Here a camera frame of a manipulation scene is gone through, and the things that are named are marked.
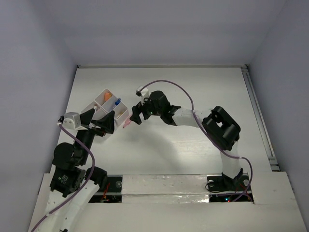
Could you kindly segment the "orange cap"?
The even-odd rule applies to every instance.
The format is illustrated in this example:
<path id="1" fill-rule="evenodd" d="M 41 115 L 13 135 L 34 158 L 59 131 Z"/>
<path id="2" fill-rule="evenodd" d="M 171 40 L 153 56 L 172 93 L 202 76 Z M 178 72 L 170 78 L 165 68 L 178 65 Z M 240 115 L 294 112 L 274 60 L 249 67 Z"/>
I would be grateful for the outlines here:
<path id="1" fill-rule="evenodd" d="M 110 92 L 105 92 L 104 94 L 104 101 L 108 101 L 112 97 L 112 93 Z"/>

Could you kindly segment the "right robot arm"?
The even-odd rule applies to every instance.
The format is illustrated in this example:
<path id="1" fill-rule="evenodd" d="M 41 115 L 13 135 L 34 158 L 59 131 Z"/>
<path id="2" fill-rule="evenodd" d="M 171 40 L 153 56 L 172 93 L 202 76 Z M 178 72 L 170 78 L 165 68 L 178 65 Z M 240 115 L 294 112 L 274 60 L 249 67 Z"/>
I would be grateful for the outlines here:
<path id="1" fill-rule="evenodd" d="M 211 142 L 219 148 L 222 160 L 222 184 L 226 189 L 234 189 L 240 183 L 243 169 L 239 162 L 238 140 L 240 126 L 225 111 L 216 106 L 210 111 L 196 111 L 170 104 L 162 91 L 149 93 L 148 89 L 137 90 L 141 101 L 132 107 L 130 120 L 141 124 L 144 120 L 158 116 L 172 126 L 190 126 L 202 129 Z"/>

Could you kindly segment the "small spray bottle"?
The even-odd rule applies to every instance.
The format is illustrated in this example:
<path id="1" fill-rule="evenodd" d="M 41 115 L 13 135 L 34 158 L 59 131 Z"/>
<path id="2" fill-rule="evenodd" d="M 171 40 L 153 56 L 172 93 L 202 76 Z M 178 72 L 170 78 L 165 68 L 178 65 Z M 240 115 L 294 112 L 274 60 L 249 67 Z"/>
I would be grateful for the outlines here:
<path id="1" fill-rule="evenodd" d="M 114 104 L 113 104 L 113 106 L 112 106 L 112 109 L 114 109 L 117 105 L 119 105 L 121 103 L 121 98 L 118 98 L 115 102 L 114 102 Z"/>

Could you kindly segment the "pink highlighter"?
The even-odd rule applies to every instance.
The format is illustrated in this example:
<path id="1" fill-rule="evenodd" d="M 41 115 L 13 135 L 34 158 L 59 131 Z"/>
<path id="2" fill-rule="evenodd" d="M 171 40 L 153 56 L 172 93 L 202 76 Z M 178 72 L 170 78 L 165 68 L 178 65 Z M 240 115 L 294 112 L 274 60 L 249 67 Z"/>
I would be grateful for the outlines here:
<path id="1" fill-rule="evenodd" d="M 124 122 L 124 124 L 123 124 L 123 128 L 125 128 L 126 126 L 128 126 L 130 123 L 131 123 L 131 119 L 130 119 L 130 117 L 128 117 L 128 118 L 126 119 L 126 121 Z"/>

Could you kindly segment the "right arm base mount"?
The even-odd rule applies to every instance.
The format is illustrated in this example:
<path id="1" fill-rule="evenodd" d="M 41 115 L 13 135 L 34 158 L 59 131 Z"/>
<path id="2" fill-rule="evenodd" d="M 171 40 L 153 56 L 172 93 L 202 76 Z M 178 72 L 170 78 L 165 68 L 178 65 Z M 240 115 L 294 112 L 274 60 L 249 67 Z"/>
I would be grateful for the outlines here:
<path id="1" fill-rule="evenodd" d="M 205 189 L 210 203 L 253 202 L 251 187 L 247 187 L 249 177 L 243 175 L 235 184 L 228 183 L 221 175 L 207 176 Z"/>

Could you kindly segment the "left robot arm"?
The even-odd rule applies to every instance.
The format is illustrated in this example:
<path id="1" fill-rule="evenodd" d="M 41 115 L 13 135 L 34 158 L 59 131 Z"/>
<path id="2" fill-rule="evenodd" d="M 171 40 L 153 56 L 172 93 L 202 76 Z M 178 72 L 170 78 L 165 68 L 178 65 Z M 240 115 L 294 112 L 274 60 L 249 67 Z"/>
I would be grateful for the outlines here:
<path id="1" fill-rule="evenodd" d="M 48 201 L 33 232 L 72 232 L 90 199 L 106 188 L 107 171 L 95 166 L 90 149 L 96 136 L 114 133 L 115 112 L 94 120 L 95 112 L 96 108 L 82 114 L 69 112 L 58 120 L 57 125 L 74 142 L 60 143 L 54 149 Z"/>

